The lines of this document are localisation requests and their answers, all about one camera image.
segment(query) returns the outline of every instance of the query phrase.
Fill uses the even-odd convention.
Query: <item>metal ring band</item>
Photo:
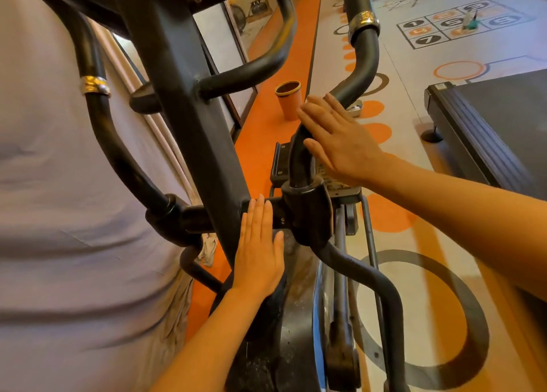
[[[362,11],[353,16],[348,27],[348,39],[352,45],[353,35],[366,26],[374,26],[379,35],[379,20],[372,11]]]
[[[85,94],[102,94],[109,96],[110,88],[106,84],[106,79],[101,77],[85,76],[81,78],[81,92]]]

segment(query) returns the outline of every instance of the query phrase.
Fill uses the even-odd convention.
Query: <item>orange cup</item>
[[[289,81],[279,85],[275,89],[275,95],[279,100],[283,115],[287,121],[298,119],[297,110],[302,105],[302,85],[298,81]]]

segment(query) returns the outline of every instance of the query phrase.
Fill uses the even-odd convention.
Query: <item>orange floor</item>
[[[287,62],[274,76],[262,84],[237,139],[236,152],[251,197],[256,198],[261,193],[268,195],[275,143],[289,141],[298,127],[298,121],[287,122],[283,119],[274,90],[283,82],[298,80],[302,84],[304,95],[310,71],[319,2],[320,0],[299,0],[296,7],[298,27]],[[277,25],[267,27],[277,29]],[[208,271],[222,281],[229,275],[230,267],[220,247],[215,252],[213,267]],[[207,319],[214,298],[213,292],[197,281],[194,282],[192,303],[188,312],[187,340]]]

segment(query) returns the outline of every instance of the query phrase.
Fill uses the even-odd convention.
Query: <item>person's left hand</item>
[[[283,232],[272,242],[273,219],[272,204],[264,203],[263,195],[250,201],[235,259],[232,289],[256,296],[261,303],[274,292],[285,270]]]

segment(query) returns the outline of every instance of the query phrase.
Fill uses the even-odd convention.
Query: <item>elliptical machine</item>
[[[93,132],[105,156],[146,219],[164,238],[185,247],[181,266],[217,293],[212,310],[231,287],[194,262],[202,233],[216,232],[233,268],[241,215],[250,201],[218,97],[250,88],[285,62],[295,32],[291,0],[277,0],[283,27],[270,50],[233,70],[212,74],[192,13],[224,0],[44,0],[72,36],[82,92]],[[332,94],[348,107],[371,84],[379,59],[379,22],[370,0],[344,0],[356,68]],[[131,39],[150,82],[135,91],[131,108],[162,112],[203,206],[185,206],[163,194],[137,165],[117,135],[99,45],[83,16]],[[385,391],[408,392],[404,369],[403,309],[394,285],[378,271],[366,199],[360,188],[329,192],[315,174],[300,126],[291,142],[289,180],[282,197],[270,198],[273,226],[287,229],[285,274],[264,300],[228,376],[228,392],[352,391],[360,387],[359,359],[348,306],[348,278],[375,291],[387,380]],[[371,265],[345,253],[346,219],[362,203]]]

